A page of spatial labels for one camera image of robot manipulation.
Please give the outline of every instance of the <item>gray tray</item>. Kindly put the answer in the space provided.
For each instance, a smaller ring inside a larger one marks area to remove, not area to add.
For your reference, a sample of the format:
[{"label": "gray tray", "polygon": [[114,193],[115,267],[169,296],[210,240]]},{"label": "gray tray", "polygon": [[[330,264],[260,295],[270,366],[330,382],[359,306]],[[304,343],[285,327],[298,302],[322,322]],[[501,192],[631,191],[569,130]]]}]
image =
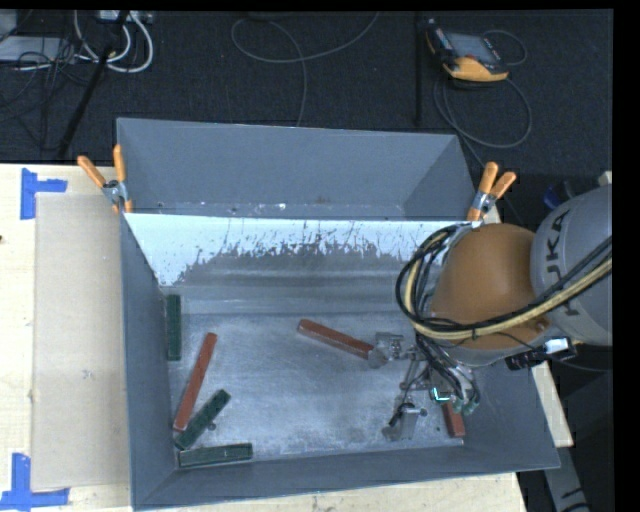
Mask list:
[{"label": "gray tray", "polygon": [[[373,370],[296,332],[310,318],[411,339],[395,277],[474,193],[456,137],[139,119],[117,136],[135,204],[121,217],[134,508],[559,465],[530,372],[476,371],[464,441],[419,396],[414,438],[388,442],[406,361]],[[166,357],[167,294],[182,298],[180,361]],[[252,442],[254,458],[181,469],[171,425],[207,332],[219,341],[196,409],[232,398],[194,447]]]}]

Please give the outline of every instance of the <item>orange object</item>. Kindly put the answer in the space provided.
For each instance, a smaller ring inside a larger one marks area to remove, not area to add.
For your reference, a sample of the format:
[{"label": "orange object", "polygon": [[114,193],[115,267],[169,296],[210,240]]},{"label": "orange object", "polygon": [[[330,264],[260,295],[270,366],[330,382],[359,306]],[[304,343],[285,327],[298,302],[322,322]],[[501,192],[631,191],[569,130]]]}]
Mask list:
[{"label": "orange object", "polygon": [[111,199],[113,211],[118,213],[120,211],[120,199],[124,201],[124,211],[129,213],[133,211],[133,201],[129,199],[125,180],[127,173],[124,167],[124,159],[122,157],[122,148],[120,144],[116,144],[113,148],[113,164],[116,169],[117,181],[111,181],[107,184],[107,180],[93,164],[89,158],[84,155],[80,155],[77,158],[78,165],[84,169],[87,176],[93,181],[105,195]]},{"label": "orange object", "polygon": [[[124,167],[124,158],[122,156],[122,146],[120,144],[116,144],[113,147],[113,165],[116,168],[116,176],[120,183],[124,183],[124,180],[127,179],[127,171]],[[125,199],[124,201],[124,211],[130,213],[133,211],[133,201],[131,199]]]},{"label": "orange object", "polygon": [[93,162],[86,156],[80,155],[78,157],[78,165],[84,169],[84,172],[86,172],[87,176],[91,178],[91,181],[93,181],[99,187],[102,188],[102,186],[107,182],[98,168],[93,165]]},{"label": "orange object", "polygon": [[464,420],[462,415],[453,412],[451,402],[445,402],[442,405],[442,413],[444,414],[444,422],[447,425],[447,432],[451,437],[464,437],[466,430],[464,428]]},{"label": "orange object", "polygon": [[478,192],[473,198],[473,204],[467,213],[468,221],[476,221],[482,219],[486,212],[500,199],[509,187],[516,181],[514,172],[505,172],[498,181],[498,164],[495,162],[487,162],[478,185]]},{"label": "orange object", "polygon": [[[531,304],[536,298],[529,277],[534,236],[513,224],[483,224],[467,233],[447,254],[431,297],[431,317],[473,324]],[[457,341],[464,340],[468,349],[508,350],[520,345],[517,340],[530,343],[547,325],[544,317],[536,317],[504,333]]]},{"label": "orange object", "polygon": [[217,341],[218,336],[210,332],[205,336],[202,347],[200,347],[198,359],[196,360],[196,364],[191,372],[191,378],[189,379],[187,389],[182,397],[182,402],[178,408],[176,419],[173,422],[173,430],[177,432],[183,432],[189,424],[193,407],[198,399],[198,393],[200,393],[200,388],[202,387],[202,382],[204,381],[204,376],[207,373],[209,361],[211,361],[213,349]]},{"label": "orange object", "polygon": [[345,352],[368,359],[369,352],[373,350],[373,345],[365,343],[362,340],[353,338],[348,334],[329,329],[324,325],[312,322],[311,320],[302,319],[298,323],[298,332],[318,341],[322,341],[327,345],[339,348]]}]

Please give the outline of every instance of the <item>green wooden block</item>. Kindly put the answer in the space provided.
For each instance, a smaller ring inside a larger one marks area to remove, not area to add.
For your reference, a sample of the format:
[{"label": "green wooden block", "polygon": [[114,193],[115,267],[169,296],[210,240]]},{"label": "green wooden block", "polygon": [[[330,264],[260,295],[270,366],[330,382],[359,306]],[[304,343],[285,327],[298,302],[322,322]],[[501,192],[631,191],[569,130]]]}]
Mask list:
[{"label": "green wooden block", "polygon": [[202,435],[229,400],[231,400],[231,395],[224,389],[213,395],[191,419],[185,431],[175,438],[175,445],[181,450],[189,448]]},{"label": "green wooden block", "polygon": [[182,358],[182,308],[180,295],[167,295],[165,313],[167,359],[169,361],[179,361]]},{"label": "green wooden block", "polygon": [[253,445],[239,443],[181,451],[178,453],[178,465],[181,468],[193,468],[225,462],[239,462],[251,458],[253,458]]}]

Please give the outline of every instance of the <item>blue tape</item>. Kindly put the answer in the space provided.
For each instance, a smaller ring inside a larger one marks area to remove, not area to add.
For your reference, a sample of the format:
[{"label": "blue tape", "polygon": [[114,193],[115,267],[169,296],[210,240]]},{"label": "blue tape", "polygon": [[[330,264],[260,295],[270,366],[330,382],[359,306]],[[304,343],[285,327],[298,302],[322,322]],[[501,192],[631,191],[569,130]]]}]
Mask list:
[{"label": "blue tape", "polygon": [[66,505],[69,488],[51,492],[31,492],[31,459],[21,453],[11,455],[11,490],[0,496],[0,510],[30,512],[32,507]]},{"label": "blue tape", "polygon": [[38,175],[22,168],[22,194],[20,198],[20,219],[33,219],[36,216],[36,192],[64,192],[65,180],[38,181]]}]

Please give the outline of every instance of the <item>black floor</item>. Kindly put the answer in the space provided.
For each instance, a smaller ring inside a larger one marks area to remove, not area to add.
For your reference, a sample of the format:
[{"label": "black floor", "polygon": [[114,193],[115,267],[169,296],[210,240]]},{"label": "black floor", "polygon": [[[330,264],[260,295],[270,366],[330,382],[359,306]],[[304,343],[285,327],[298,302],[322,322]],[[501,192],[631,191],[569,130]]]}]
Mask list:
[{"label": "black floor", "polygon": [[[79,11],[78,25],[98,51],[112,39],[110,25],[94,14]],[[509,81],[454,87],[426,46],[416,46],[416,21],[429,17],[449,30],[488,32],[506,63],[522,62],[509,67]],[[72,11],[20,10],[19,20],[18,34],[63,37],[79,49]],[[131,69],[149,49],[141,30],[128,26],[131,51],[114,65]],[[86,154],[98,165],[111,164],[120,116],[457,131],[476,184],[487,160],[518,174],[499,208],[506,222],[531,230],[551,211],[551,188],[588,190],[612,169],[612,9],[436,10],[418,20],[413,11],[155,11],[145,26],[153,41],[151,65],[140,73],[107,69],[77,125],[73,116],[95,63],[38,71],[2,63],[0,162],[72,163]],[[120,50],[124,40],[117,34],[113,43]],[[70,128],[76,129],[66,147]],[[587,357],[606,366],[609,355]],[[563,398],[591,378],[568,368],[554,368],[554,375]],[[592,510],[612,510],[612,440],[612,421],[605,421],[574,449],[584,487],[593,489]],[[521,477],[530,512],[552,510],[544,485],[534,485],[540,474]]]},{"label": "black floor", "polygon": [[[577,371],[554,363],[552,371],[574,439],[569,449],[591,512],[615,510],[614,414],[610,349],[582,348],[571,361],[593,370]],[[518,475],[527,512],[563,512],[553,506],[543,472]]]}]

